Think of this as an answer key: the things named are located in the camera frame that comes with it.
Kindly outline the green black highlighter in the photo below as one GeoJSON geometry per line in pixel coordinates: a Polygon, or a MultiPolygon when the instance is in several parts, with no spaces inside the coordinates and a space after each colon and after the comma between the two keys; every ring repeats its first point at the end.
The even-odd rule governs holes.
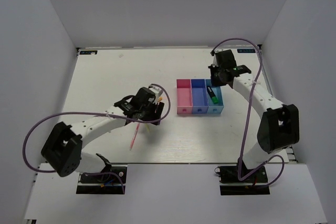
{"type": "Polygon", "coordinates": [[[214,104],[218,104],[218,98],[217,96],[215,95],[213,89],[211,88],[211,86],[206,86],[207,87],[207,93],[209,95],[209,97],[211,98],[212,102],[214,104]]]}

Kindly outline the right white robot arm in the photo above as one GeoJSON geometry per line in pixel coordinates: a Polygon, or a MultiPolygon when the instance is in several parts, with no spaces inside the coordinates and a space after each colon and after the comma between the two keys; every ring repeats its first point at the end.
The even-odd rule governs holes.
{"type": "Polygon", "coordinates": [[[299,110],[285,105],[258,82],[245,65],[237,65],[231,50],[212,51],[213,63],[209,66],[211,82],[215,87],[230,86],[248,102],[248,110],[255,110],[260,117],[257,142],[245,152],[240,151],[237,177],[250,181],[256,171],[278,153],[299,139],[299,110]]]}

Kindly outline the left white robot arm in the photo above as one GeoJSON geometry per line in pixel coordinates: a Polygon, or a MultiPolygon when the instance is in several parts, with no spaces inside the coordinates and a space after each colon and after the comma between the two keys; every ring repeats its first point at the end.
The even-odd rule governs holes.
{"type": "Polygon", "coordinates": [[[42,157],[60,177],[79,172],[93,174],[101,182],[108,180],[111,175],[108,159],[83,149],[95,139],[130,123],[158,125],[165,118],[164,103],[160,101],[164,93],[157,84],[141,87],[135,95],[124,97],[103,113],[90,113],[90,118],[78,123],[57,123],[42,147],[42,157]]]}

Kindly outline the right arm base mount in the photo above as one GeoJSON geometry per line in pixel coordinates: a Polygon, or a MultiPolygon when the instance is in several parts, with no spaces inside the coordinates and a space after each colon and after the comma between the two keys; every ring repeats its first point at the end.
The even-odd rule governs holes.
{"type": "Polygon", "coordinates": [[[221,196],[254,196],[270,195],[266,169],[260,168],[246,180],[238,179],[238,167],[217,166],[214,169],[219,177],[219,189],[221,196]]]}

